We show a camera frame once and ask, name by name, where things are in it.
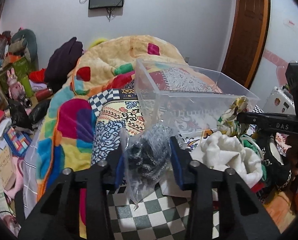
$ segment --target door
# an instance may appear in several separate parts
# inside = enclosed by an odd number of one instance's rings
[[[247,88],[256,74],[263,51],[263,20],[264,0],[237,0],[233,31],[222,72]]]

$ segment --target door frame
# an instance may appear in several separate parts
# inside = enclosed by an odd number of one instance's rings
[[[234,36],[235,36],[237,19],[238,19],[239,2],[240,2],[240,0],[236,0],[235,18],[234,18],[234,23],[232,26],[232,31],[231,31],[227,54],[226,54],[225,61],[222,66],[222,69],[221,69],[222,72],[226,68],[226,64],[227,64],[227,61],[228,61],[228,58],[230,55],[232,43],[233,43]],[[246,87],[248,89],[250,88],[250,86],[255,78],[255,75],[256,75],[258,67],[259,67],[260,60],[262,59],[262,54],[265,49],[265,44],[266,44],[266,39],[267,39],[267,34],[268,34],[269,19],[270,19],[270,0],[264,0],[264,13],[263,13],[262,28],[261,28],[261,32],[260,32],[259,42],[258,42],[258,46],[256,49],[254,61],[251,65],[249,74],[248,74],[246,82],[244,84],[244,87]]]

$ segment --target white case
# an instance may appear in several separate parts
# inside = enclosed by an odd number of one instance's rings
[[[274,87],[262,109],[265,113],[296,114],[294,102],[278,87]]]

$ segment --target magenta square patch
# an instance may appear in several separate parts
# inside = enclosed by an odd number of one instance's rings
[[[149,43],[148,44],[148,54],[160,56],[159,47],[157,45]]]

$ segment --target green and white checkered surface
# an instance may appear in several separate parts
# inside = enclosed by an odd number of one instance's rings
[[[112,230],[116,240],[183,240],[190,198],[163,196],[155,192],[135,205],[128,200],[125,185],[107,195]],[[213,214],[212,237],[219,236],[219,212]]]

